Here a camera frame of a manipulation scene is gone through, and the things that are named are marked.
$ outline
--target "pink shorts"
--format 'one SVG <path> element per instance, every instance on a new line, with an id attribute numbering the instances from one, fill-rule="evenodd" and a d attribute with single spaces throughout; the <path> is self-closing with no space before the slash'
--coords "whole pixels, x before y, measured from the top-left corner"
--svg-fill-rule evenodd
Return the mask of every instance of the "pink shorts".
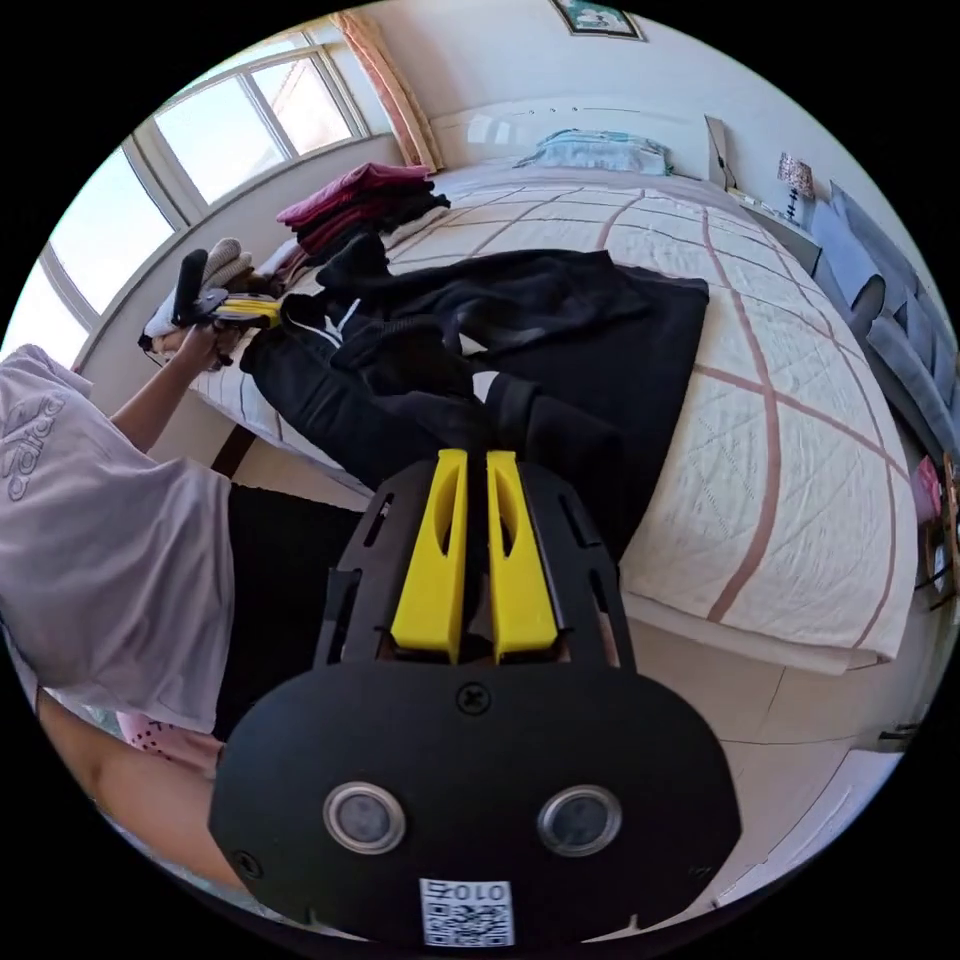
<path id="1" fill-rule="evenodd" d="M 195 733 L 142 713 L 118 713 L 123 739 L 138 750 L 166 757 L 172 763 L 213 779 L 223 744 L 206 733 Z"/>

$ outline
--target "lamp shade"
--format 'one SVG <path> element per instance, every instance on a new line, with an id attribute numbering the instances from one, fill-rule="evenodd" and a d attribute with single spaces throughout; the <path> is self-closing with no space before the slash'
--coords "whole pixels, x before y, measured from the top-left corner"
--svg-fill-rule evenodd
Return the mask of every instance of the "lamp shade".
<path id="1" fill-rule="evenodd" d="M 802 160 L 797 160 L 788 153 L 781 153 L 777 179 L 789 184 L 801 197 L 813 199 L 813 171 Z"/>

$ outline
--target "red folded shirt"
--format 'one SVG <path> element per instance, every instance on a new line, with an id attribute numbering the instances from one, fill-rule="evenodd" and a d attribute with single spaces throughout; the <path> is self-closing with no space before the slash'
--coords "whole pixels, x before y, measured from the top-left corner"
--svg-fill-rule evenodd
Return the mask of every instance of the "red folded shirt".
<path id="1" fill-rule="evenodd" d="M 335 239 L 337 234 L 349 227 L 351 224 L 362 220 L 373 220 L 389 213 L 395 206 L 389 200 L 372 200 L 370 203 L 358 204 L 350 207 L 339 214 L 333 216 L 330 220 L 318 227 L 309 236 L 300 241 L 300 246 L 307 253 L 319 253 L 323 247 L 331 240 Z"/>
<path id="2" fill-rule="evenodd" d="M 339 179 L 328 183 L 306 200 L 301 200 L 282 210 L 277 214 L 277 222 L 296 230 L 297 227 L 309 223 L 314 217 L 329 213 L 341 204 L 354 199 L 364 190 L 409 180 L 423 180 L 427 173 L 426 167 L 391 167 L 384 163 L 365 163 L 362 167 L 356 167 Z"/>

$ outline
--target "framed picture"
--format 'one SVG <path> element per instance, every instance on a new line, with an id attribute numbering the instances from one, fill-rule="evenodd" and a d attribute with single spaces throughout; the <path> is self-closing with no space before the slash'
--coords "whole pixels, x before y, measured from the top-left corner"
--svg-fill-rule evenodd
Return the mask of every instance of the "framed picture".
<path id="1" fill-rule="evenodd" d="M 550 3 L 575 37 L 621 37 L 644 42 L 647 39 L 626 10 L 589 0 L 550 0 Z"/>

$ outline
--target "qr code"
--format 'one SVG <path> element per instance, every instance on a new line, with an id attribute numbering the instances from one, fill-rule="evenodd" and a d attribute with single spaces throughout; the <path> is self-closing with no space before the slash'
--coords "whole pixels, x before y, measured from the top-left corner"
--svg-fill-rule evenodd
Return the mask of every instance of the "qr code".
<path id="1" fill-rule="evenodd" d="M 511 947 L 510 884 L 421 880 L 423 936 L 428 947 Z"/>

